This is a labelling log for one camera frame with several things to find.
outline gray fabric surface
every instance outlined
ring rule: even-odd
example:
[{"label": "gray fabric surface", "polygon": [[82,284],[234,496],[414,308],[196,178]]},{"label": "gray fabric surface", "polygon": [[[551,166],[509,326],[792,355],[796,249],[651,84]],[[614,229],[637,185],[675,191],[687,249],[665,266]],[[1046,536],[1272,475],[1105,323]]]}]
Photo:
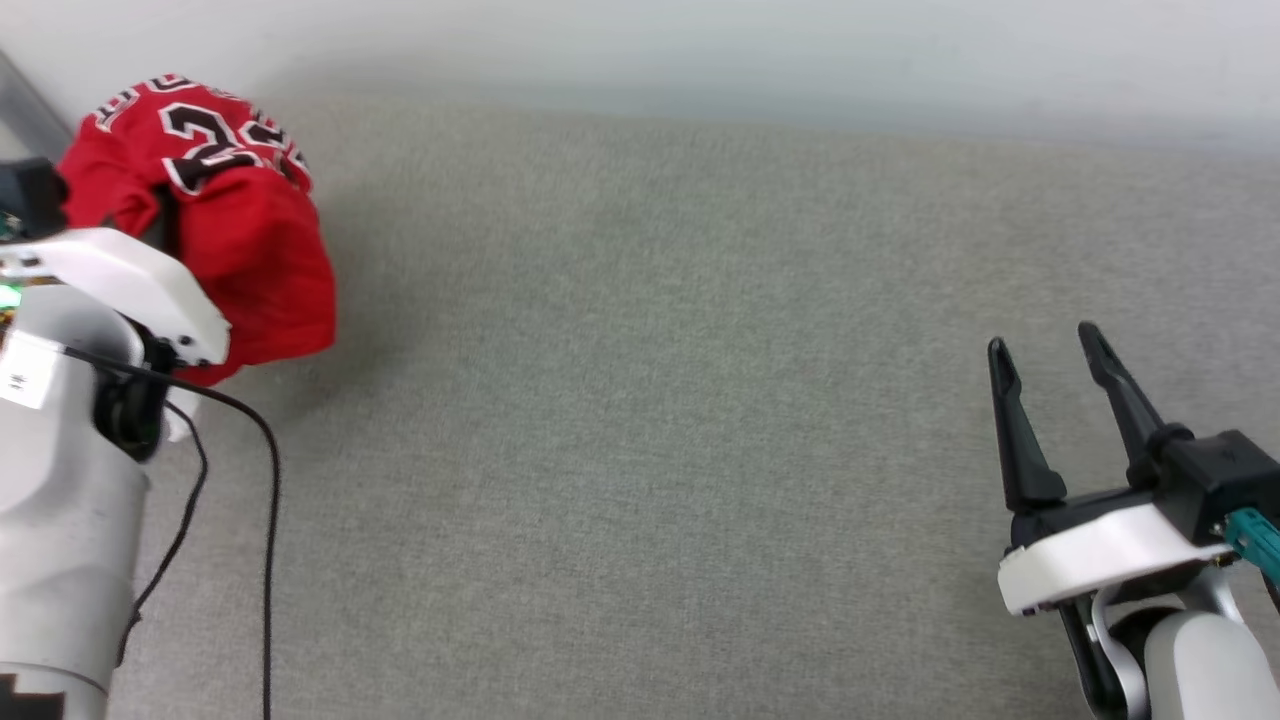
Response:
[{"label": "gray fabric surface", "polygon": [[[1280,451],[1280,165],[265,106],[342,299],[335,348],[227,383],[285,455],[278,717],[1087,717],[996,587],[987,340],[1074,491],[1124,468],[1084,318],[1167,418]],[[202,425],[113,719],[257,712],[266,454]],[[140,578],[195,469],[154,464]]]}]

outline cable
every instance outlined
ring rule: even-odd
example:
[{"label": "cable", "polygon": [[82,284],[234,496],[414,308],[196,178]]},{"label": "cable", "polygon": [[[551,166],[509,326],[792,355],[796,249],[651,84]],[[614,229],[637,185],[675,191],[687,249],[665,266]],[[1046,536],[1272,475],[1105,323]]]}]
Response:
[{"label": "cable", "polygon": [[119,666],[124,662],[124,651],[129,644],[129,634],[133,633],[133,626],[142,621],[142,606],[146,605],[147,598],[155,592],[156,587],[160,585],[160,579],[164,578],[165,571],[173,562],[173,559],[178,556],[178,550],[182,548],[183,541],[187,539],[187,530],[191,529],[191,520],[196,516],[196,505],[200,502],[200,493],[205,489],[205,480],[209,479],[209,455],[205,452],[205,443],[200,439],[200,432],[196,430],[196,423],[189,415],[178,409],[173,402],[165,402],[165,407],[170,413],[182,418],[182,421],[187,424],[187,429],[191,430],[191,439],[196,442],[196,452],[200,455],[200,475],[196,477],[196,483],[191,488],[191,495],[187,496],[187,507],[182,512],[182,523],[178,524],[178,532],[173,536],[173,542],[169,543],[169,551],[165,552],[164,560],[160,561],[160,566],[156,568],[154,575],[151,575],[151,582],[147,583],[146,589],[138,594],[138,598],[133,602],[133,616],[129,618],[129,625],[124,629],[124,637],[120,638],[120,651],[116,656],[115,665]]},{"label": "cable", "polygon": [[145,368],[134,368],[127,363],[120,363],[110,357],[102,357],[101,355],[95,355],[92,352],[84,352],[83,350],[77,350],[74,347],[63,347],[63,355],[68,357],[74,357],[93,365],[95,368],[102,368],[106,370],[115,370],[118,373],[125,373],[128,375],[134,375],[140,378],[147,378],[157,383],[164,383],[170,387],[184,389],[187,392],[193,392],[196,395],[207,397],[216,402],[221,402],[229,407],[239,410],[250,420],[257,424],[262,430],[262,437],[266,438],[266,445],[271,451],[271,502],[270,511],[266,521],[266,552],[264,553],[262,562],[262,720],[271,720],[271,574],[275,568],[275,529],[279,524],[280,516],[280,448],[275,442],[275,433],[271,432],[271,427],[266,424],[266,420],[244,402],[218,392],[216,389],[210,389],[207,387],[201,387],[186,380],[179,380],[178,378],[169,377],[164,373],[157,373],[155,370],[147,370]]}]

